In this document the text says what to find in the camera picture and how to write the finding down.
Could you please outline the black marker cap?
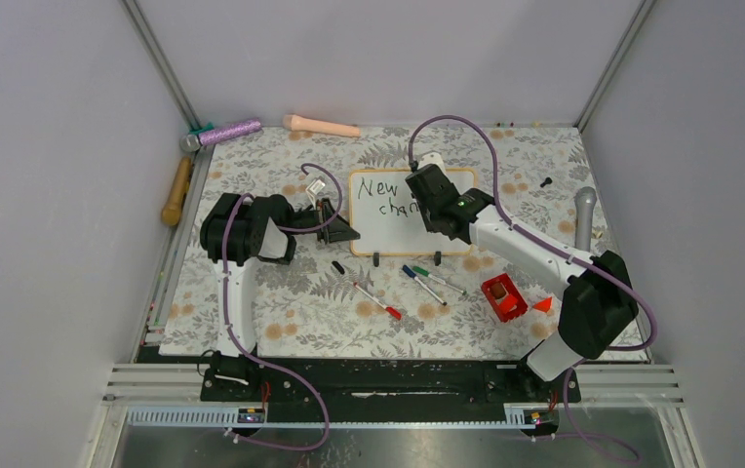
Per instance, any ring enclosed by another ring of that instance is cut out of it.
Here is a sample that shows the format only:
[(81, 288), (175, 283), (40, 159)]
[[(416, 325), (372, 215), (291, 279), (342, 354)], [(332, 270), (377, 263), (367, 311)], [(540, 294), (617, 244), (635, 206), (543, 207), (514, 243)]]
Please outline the black marker cap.
[(338, 272), (338, 273), (339, 273), (340, 275), (344, 275), (344, 274), (345, 274), (345, 269), (344, 269), (344, 267), (343, 267), (343, 266), (342, 266), (342, 265), (341, 265), (341, 264), (340, 264), (340, 263), (339, 263), (338, 261), (333, 261), (333, 262), (332, 262), (332, 266), (333, 266), (333, 268), (334, 268), (334, 269), (335, 269), (335, 270), (336, 270), (336, 271), (337, 271), (337, 272)]

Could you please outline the yellow framed whiteboard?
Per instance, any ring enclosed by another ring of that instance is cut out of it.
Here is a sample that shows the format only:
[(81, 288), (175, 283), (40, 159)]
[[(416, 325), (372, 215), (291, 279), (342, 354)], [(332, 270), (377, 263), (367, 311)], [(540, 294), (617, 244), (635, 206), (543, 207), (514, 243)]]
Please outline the yellow framed whiteboard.
[(358, 170), (350, 174), (345, 200), (349, 222), (360, 234), (355, 255), (414, 256), (469, 254), (471, 246), (429, 232), (406, 183), (408, 169)]

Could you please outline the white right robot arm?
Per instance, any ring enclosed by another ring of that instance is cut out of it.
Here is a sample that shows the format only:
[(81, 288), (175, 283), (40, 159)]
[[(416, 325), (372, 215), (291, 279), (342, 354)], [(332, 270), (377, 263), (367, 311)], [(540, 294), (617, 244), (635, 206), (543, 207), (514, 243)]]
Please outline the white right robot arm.
[(518, 386), (528, 400), (545, 400), (560, 374), (598, 358), (636, 318), (638, 304), (628, 293), (627, 268), (618, 254), (592, 255), (507, 221), (490, 194), (459, 191), (436, 164), (411, 172), (406, 183), (428, 231), (504, 258), (560, 300), (557, 330), (523, 359)]

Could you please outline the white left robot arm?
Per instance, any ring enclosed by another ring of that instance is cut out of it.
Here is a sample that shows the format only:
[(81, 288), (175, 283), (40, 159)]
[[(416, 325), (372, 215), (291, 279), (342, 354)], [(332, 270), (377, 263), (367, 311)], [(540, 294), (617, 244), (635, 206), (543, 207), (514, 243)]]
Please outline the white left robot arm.
[(280, 194), (253, 199), (224, 193), (218, 198), (201, 224), (199, 239), (218, 286), (216, 350), (221, 355), (236, 358), (255, 350), (257, 269), (264, 263), (290, 264), (294, 236), (309, 233), (325, 244), (361, 238), (328, 198), (302, 209), (293, 208)]

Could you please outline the green capped marker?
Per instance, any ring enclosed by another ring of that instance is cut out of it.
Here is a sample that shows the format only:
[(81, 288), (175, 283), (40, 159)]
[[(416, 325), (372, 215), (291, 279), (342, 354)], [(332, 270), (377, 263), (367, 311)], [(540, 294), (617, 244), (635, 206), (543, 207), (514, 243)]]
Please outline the green capped marker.
[(419, 267), (417, 265), (414, 265), (412, 267), (412, 270), (416, 274), (421, 275), (421, 276), (423, 276), (425, 278), (428, 278), (429, 280), (431, 280), (431, 281), (433, 281), (433, 282), (435, 282), (435, 283), (437, 283), (437, 284), (439, 284), (441, 286), (444, 286), (444, 287), (446, 287), (448, 289), (451, 289), (452, 291), (455, 291), (459, 295), (467, 295), (467, 291), (465, 289), (460, 288), (460, 287), (458, 287), (458, 286), (450, 283), (449, 281), (445, 280), (444, 278), (439, 277), (438, 275), (435, 275), (435, 274), (430, 273), (429, 271), (427, 271), (426, 269), (424, 269), (422, 267)]

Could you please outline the blue capped marker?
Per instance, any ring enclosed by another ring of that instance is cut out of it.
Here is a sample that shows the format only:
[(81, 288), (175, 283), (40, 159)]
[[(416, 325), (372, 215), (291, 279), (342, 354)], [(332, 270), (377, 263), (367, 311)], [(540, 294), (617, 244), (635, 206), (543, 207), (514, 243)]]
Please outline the blue capped marker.
[(409, 266), (403, 265), (402, 271), (410, 277), (412, 280), (414, 280), (424, 291), (426, 291), (433, 299), (435, 299), (438, 303), (440, 303), (443, 306), (447, 306), (448, 303), (435, 291), (433, 291), (423, 280), (419, 278), (419, 275)]

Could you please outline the floral patterned table mat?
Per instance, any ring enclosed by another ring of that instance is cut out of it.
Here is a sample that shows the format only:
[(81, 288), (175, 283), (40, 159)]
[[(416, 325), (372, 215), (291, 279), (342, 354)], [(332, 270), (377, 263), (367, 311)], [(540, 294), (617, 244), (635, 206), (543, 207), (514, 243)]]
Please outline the floral patterned table mat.
[[(441, 153), (451, 168), (475, 173), (489, 190), (491, 156), (499, 161), (500, 195), (507, 212), (551, 237), (572, 244), (574, 196), (593, 177), (581, 137), (573, 128), (499, 128), (478, 136), (467, 128), (429, 127), (417, 139), (407, 128), (366, 128), (358, 138), (292, 133), (267, 128), (217, 146), (203, 171), (205, 184), (197, 218), (203, 219), (225, 192), (256, 196), (281, 194), (291, 204), (306, 204), (309, 176), (305, 162), (328, 170), (325, 193), (333, 196), (352, 172), (403, 168), (407, 151)], [(553, 183), (541, 188), (551, 177)], [(340, 275), (332, 266), (338, 261)], [(447, 303), (443, 306), (403, 271), (421, 266), (463, 288), (459, 295), (433, 281), (425, 283)], [(297, 238), (288, 265), (262, 264), (256, 275), (254, 326), (263, 356), (316, 358), (518, 359), (557, 329), (559, 308), (545, 314), (531, 309), (500, 322), (481, 293), (481, 284), (506, 273), (525, 300), (536, 303), (550, 293), (522, 268), (482, 249), (447, 256), (436, 266), (431, 256), (385, 256), (374, 267), (354, 255), (348, 244), (323, 244), (312, 235)], [(358, 292), (358, 283), (398, 309), (391, 317)]]

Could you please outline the red capped marker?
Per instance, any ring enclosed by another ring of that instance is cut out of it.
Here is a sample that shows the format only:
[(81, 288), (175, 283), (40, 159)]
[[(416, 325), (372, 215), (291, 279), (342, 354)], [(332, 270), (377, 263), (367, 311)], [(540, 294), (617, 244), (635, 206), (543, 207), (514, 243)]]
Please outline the red capped marker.
[(402, 319), (402, 314), (401, 314), (401, 312), (398, 309), (396, 309), (396, 308), (394, 308), (394, 307), (392, 307), (390, 305), (385, 304), (383, 301), (381, 301), (379, 298), (377, 298), (376, 296), (374, 296), (372, 293), (368, 292), (360, 284), (354, 283), (353, 284), (353, 287), (358, 292), (360, 292), (365, 297), (367, 297), (369, 300), (371, 300), (372, 302), (374, 302), (379, 308), (381, 308), (384, 311), (386, 311), (394, 319), (396, 319), (396, 320), (401, 320)]

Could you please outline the red plastic box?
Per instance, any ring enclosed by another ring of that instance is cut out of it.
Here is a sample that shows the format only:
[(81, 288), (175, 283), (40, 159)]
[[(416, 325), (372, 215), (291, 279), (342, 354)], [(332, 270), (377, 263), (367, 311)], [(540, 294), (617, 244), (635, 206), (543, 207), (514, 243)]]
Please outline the red plastic box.
[(484, 281), (481, 291), (502, 323), (520, 318), (529, 310), (522, 294), (506, 273)]

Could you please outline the pink toy microphone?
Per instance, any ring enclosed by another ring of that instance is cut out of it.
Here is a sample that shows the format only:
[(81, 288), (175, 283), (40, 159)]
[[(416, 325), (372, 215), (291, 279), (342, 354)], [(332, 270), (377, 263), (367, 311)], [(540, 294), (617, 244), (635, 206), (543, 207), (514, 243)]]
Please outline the pink toy microphone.
[(358, 127), (309, 119), (296, 114), (285, 115), (283, 117), (283, 126), (293, 132), (311, 132), (314, 134), (353, 138), (361, 136), (361, 130)]

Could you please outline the orange triangular piece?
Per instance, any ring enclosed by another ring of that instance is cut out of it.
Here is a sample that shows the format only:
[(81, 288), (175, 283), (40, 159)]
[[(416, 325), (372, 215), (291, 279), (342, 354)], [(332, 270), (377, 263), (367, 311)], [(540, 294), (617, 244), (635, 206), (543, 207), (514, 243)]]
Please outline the orange triangular piece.
[(542, 313), (549, 313), (552, 308), (552, 297), (546, 297), (538, 302), (536, 302), (531, 308), (533, 310), (542, 312)]

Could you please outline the silver toy microphone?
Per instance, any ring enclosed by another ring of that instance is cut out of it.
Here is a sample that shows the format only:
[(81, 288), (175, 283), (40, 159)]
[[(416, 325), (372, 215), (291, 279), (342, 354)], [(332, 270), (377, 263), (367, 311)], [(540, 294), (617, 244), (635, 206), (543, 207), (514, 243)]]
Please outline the silver toy microphone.
[(593, 234), (593, 213), (598, 201), (593, 187), (581, 187), (574, 196), (575, 231), (574, 246), (582, 251), (591, 251)]

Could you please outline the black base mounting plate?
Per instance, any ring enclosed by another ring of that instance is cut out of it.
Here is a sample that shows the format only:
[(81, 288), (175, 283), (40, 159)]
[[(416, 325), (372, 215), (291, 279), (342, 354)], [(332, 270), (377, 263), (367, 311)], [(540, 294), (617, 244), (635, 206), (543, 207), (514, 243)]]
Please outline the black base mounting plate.
[(507, 404), (580, 402), (574, 376), (543, 381), (522, 363), (423, 359), (192, 358), (200, 399), (255, 403), (273, 423), (498, 422)]

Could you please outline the purple glitter toy microphone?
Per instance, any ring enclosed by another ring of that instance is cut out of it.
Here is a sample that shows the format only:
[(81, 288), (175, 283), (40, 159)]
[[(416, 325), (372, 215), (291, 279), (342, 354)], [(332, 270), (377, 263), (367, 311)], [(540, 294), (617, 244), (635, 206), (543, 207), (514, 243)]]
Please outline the purple glitter toy microphone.
[(261, 128), (262, 124), (258, 119), (235, 122), (218, 128), (209, 124), (201, 130), (192, 131), (182, 137), (178, 142), (178, 146), (183, 152), (196, 152), (204, 146), (216, 145), (256, 133)]

